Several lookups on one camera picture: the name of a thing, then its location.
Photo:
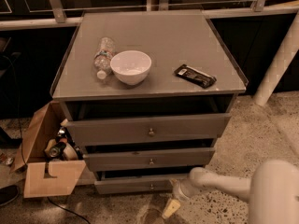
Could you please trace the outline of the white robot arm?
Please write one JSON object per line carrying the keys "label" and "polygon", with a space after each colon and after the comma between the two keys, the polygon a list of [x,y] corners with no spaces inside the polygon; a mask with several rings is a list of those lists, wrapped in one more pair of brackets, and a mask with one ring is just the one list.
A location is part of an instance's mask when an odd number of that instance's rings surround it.
{"label": "white robot arm", "polygon": [[269,160],[251,178],[218,175],[195,167],[183,179],[173,179],[173,196],[162,218],[171,217],[191,197],[218,190],[249,205],[249,224],[299,224],[299,169],[281,160]]}

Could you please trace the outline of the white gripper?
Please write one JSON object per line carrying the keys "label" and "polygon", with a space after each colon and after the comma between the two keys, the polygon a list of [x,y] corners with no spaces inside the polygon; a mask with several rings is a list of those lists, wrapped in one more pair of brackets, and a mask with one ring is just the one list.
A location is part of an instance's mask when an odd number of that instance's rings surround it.
{"label": "white gripper", "polygon": [[171,179],[170,183],[173,187],[173,198],[170,198],[162,212],[162,218],[170,218],[181,207],[180,202],[187,202],[194,196],[194,188],[188,178],[184,179]]}

